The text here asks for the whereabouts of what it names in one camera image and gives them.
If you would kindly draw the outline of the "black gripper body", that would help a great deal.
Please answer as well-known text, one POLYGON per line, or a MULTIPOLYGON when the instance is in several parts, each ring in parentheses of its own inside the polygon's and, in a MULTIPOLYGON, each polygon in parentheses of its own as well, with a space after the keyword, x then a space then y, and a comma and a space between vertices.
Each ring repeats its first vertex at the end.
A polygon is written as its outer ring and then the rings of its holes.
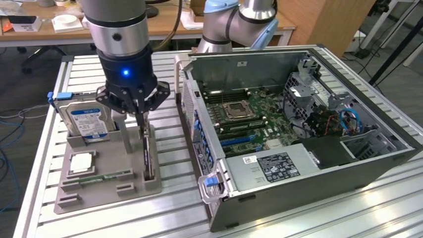
POLYGON ((105 85, 141 87, 143 89, 143 98, 146 98, 157 85, 150 55, 150 48, 143 48, 130 56, 111 56, 97 50, 105 75, 105 85))

